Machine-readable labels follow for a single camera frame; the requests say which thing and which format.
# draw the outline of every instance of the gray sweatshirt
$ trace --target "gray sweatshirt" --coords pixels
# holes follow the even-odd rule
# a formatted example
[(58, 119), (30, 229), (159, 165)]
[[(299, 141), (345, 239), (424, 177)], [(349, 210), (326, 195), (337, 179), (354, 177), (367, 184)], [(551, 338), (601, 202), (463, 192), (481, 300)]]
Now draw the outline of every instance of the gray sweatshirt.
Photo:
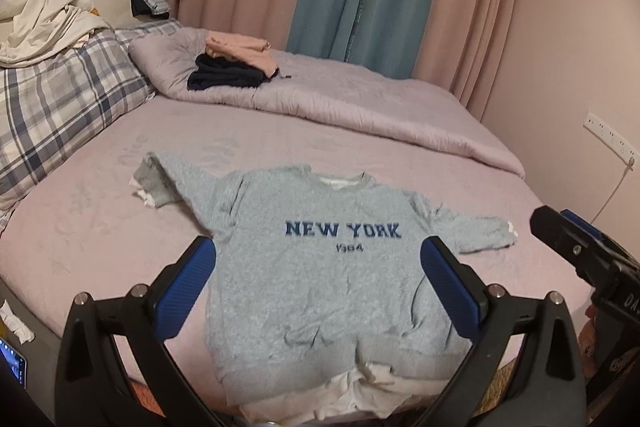
[(135, 181), (155, 206), (184, 200), (218, 252), (206, 341), (230, 405), (305, 390), (358, 363), (450, 378), (469, 344), (420, 266), (439, 235), (455, 254), (512, 245), (510, 223), (433, 208), (366, 173), (291, 166), (216, 178), (149, 154)]

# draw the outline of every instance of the peach folded garment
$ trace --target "peach folded garment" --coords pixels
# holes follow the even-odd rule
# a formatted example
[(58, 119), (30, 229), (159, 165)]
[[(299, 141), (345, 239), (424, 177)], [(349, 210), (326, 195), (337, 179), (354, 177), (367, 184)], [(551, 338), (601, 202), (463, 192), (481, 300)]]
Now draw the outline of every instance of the peach folded garment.
[(210, 57), (223, 55), (230, 60), (239, 60), (263, 71), (268, 78), (278, 70), (276, 61), (269, 53), (270, 48), (271, 45), (264, 39), (235, 33), (209, 32), (205, 39), (205, 51)]

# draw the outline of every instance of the sweatshirt sleeve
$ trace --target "sweatshirt sleeve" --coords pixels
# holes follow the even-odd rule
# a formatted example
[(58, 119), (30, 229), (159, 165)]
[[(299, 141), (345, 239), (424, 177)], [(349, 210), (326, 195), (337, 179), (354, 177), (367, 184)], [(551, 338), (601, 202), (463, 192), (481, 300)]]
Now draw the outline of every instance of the sweatshirt sleeve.
[(212, 235), (229, 232), (234, 225), (234, 204), (244, 172), (218, 178), (169, 153), (149, 153), (133, 175), (132, 185), (145, 203), (159, 208), (182, 201)]
[(472, 253), (510, 247), (518, 234), (500, 217), (465, 216), (444, 206), (433, 208), (421, 194), (412, 195), (412, 207), (430, 235), (437, 235), (453, 253)]

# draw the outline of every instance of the navy blue lettering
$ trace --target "navy blue lettering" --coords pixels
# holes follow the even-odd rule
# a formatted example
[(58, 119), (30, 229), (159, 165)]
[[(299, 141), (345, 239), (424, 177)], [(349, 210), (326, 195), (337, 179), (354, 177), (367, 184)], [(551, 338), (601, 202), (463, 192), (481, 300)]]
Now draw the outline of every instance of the navy blue lettering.
[(331, 237), (337, 237), (338, 235), (338, 223), (334, 223), (333, 226), (331, 223), (316, 223), (316, 227), (320, 230), (320, 233), (326, 237), (328, 233), (331, 234)]
[(398, 239), (400, 239), (402, 236), (398, 233), (398, 227), (400, 226), (400, 223), (388, 223), (387, 224), (387, 228), (389, 231), (389, 237), (397, 237)]
[(286, 232), (286, 235), (291, 235), (292, 232), (295, 232), (296, 235), (300, 235), (300, 222), (299, 221), (294, 221), (293, 223), (291, 221), (287, 221), (287, 232)]
[(353, 232), (354, 239), (358, 237), (358, 230), (360, 229), (360, 223), (356, 223), (355, 225), (353, 223), (347, 223), (347, 227), (351, 229), (351, 232)]
[(316, 232), (314, 232), (314, 222), (313, 221), (303, 221), (302, 222), (302, 235), (316, 235)]
[(364, 230), (364, 235), (366, 235), (367, 237), (376, 237), (376, 231), (373, 230), (373, 225), (365, 223), (362, 226), (362, 229)]
[(386, 233), (385, 225), (376, 225), (376, 231), (378, 232), (378, 237), (389, 237), (388, 233)]

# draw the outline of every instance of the wall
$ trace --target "wall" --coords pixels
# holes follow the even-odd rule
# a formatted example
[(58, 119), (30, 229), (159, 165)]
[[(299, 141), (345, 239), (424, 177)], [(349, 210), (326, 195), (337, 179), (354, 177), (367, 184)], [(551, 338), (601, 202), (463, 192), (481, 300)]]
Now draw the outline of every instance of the wall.
[[(516, 0), (482, 122), (543, 202), (590, 220), (625, 165), (583, 129), (588, 110), (640, 149), (640, 0)], [(640, 165), (595, 224), (640, 258)]]

